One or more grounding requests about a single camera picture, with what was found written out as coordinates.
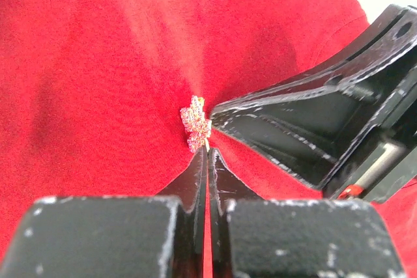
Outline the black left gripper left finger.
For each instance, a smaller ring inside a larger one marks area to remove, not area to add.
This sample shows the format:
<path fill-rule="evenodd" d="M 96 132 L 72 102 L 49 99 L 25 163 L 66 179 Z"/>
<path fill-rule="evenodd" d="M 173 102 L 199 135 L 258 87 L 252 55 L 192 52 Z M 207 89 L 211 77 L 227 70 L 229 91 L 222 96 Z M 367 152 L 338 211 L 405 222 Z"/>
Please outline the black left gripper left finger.
<path fill-rule="evenodd" d="M 207 150 L 153 197 L 49 196 L 24 215 L 2 277 L 201 277 Z"/>

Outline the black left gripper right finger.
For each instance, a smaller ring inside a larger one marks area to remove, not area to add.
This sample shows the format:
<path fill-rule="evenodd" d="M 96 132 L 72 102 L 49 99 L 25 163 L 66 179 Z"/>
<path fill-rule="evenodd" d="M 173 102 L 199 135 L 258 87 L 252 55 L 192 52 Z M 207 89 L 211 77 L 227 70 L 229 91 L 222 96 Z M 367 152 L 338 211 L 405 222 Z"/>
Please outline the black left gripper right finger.
<path fill-rule="evenodd" d="M 265 200 L 208 155 L 215 277 L 405 277 L 380 215 L 361 200 Z"/>

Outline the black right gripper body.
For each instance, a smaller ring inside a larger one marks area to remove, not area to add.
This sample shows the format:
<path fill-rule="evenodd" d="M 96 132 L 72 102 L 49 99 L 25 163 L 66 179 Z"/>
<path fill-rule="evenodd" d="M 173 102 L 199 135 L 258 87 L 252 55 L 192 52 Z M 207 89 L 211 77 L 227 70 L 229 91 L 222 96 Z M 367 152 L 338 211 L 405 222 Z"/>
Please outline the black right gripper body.
<path fill-rule="evenodd" d="M 375 113 L 361 143 L 323 188 L 326 199 L 384 203 L 416 177 L 416 67 Z"/>

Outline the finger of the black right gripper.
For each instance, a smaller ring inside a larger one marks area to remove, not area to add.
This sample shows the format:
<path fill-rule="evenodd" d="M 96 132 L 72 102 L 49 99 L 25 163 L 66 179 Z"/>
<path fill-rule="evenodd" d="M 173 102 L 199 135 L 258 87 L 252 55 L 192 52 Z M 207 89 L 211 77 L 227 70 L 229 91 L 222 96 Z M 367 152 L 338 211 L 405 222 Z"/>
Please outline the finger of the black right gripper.
<path fill-rule="evenodd" d="M 214 112 L 306 100 L 344 91 L 384 70 L 416 47 L 416 8 L 390 5 L 344 50 L 274 86 L 220 103 Z"/>
<path fill-rule="evenodd" d="M 218 104 L 210 117 L 215 129 L 322 189 L 390 91 L 381 74 L 359 82 L 337 75 L 280 93 L 248 94 Z"/>

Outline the red t-shirt garment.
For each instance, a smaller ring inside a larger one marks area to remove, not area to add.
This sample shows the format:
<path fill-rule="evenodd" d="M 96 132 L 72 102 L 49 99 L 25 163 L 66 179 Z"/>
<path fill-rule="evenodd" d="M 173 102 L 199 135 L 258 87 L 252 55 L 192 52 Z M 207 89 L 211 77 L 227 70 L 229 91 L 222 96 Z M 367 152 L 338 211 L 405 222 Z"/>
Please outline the red t-shirt garment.
<path fill-rule="evenodd" d="M 180 110 L 322 63 L 358 0 L 1 0 L 1 256 L 41 198 L 154 196 L 192 159 Z"/>

